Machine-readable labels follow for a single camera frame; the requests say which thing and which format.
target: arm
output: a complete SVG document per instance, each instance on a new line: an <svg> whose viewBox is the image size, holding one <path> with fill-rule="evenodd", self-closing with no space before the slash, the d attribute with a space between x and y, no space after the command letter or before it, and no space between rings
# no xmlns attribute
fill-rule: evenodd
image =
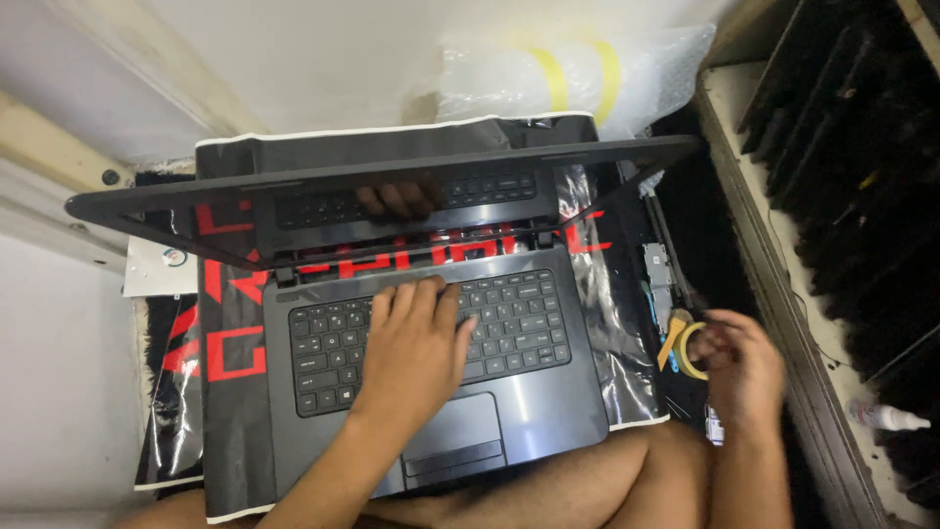
<svg viewBox="0 0 940 529"><path fill-rule="evenodd" d="M714 529L793 527L780 437L783 360L760 325L731 311L711 320L694 356L708 363L709 401L725 427L712 482Z"/></svg>
<svg viewBox="0 0 940 529"><path fill-rule="evenodd" d="M457 390L477 321L455 332L460 286L438 301L444 287L433 276L373 299L362 391L333 443L259 529L351 527L408 440Z"/></svg>

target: white bottle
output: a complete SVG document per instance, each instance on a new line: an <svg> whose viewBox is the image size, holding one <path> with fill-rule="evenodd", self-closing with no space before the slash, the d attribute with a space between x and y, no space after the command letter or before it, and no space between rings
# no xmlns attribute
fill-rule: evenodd
<svg viewBox="0 0 940 529"><path fill-rule="evenodd" d="M931 422L921 419L914 413L901 411L891 406L874 406L867 402L852 399L845 407L849 418L862 426L882 430L917 430L931 427Z"/></svg>

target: laptop keyboard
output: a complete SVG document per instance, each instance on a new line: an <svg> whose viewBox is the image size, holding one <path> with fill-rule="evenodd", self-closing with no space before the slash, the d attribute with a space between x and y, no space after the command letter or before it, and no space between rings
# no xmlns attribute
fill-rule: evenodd
<svg viewBox="0 0 940 529"><path fill-rule="evenodd" d="M535 197L531 174L480 176L444 183L444 209L496 204ZM284 231L319 228L366 218L366 209L354 191L303 195L278 199L274 206L277 226Z"/></svg>
<svg viewBox="0 0 940 529"><path fill-rule="evenodd" d="M458 320L479 318L467 348L463 384L567 363L568 337L551 270L461 284ZM362 387L372 298L290 313L291 354L302 417L349 409Z"/></svg>

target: black laptop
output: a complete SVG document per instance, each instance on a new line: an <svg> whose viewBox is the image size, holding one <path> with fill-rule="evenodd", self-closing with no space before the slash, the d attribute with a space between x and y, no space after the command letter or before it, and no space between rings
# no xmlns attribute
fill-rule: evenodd
<svg viewBox="0 0 940 529"><path fill-rule="evenodd" d="M431 274L459 282L455 325L470 315L480 321L463 384L409 442L374 494L381 496L606 436L571 258L557 234L635 193L640 180L696 145L671 136L294 169L89 193L66 210L207 259L273 271L263 308L278 499L336 435L362 385L371 297ZM572 165L588 178L602 175L604 193L559 222L556 176ZM305 280L305 271L338 259L432 251L440 237L429 232L450 244L511 235L528 251ZM257 251L245 253L245 237Z"/></svg>

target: person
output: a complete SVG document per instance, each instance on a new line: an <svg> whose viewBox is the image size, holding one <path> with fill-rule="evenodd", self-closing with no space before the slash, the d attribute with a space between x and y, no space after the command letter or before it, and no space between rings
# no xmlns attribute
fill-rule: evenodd
<svg viewBox="0 0 940 529"><path fill-rule="evenodd" d="M440 276L379 293L362 392L333 443L263 518L221 526L792 527L780 435L783 362L757 322L720 310L708 312L710 323L690 356L708 367L709 401L725 428L724 446L712 447L691 428L668 421L612 432L488 489L369 500L408 440L461 384L477 322L455 326L459 293L459 285L445 285ZM205 527L204 508L202 491L193 490L119 527Z"/></svg>

